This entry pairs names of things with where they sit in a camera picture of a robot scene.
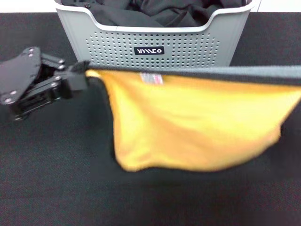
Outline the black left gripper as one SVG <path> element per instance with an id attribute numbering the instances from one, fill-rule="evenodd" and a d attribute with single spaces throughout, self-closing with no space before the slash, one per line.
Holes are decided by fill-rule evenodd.
<path id="1" fill-rule="evenodd" d="M 26 48 L 0 64 L 0 104 L 13 120 L 22 120 L 38 108 L 85 90 L 86 76 L 73 72 L 85 72 L 89 65 L 87 60 L 66 65 L 65 59 L 38 47 Z"/>

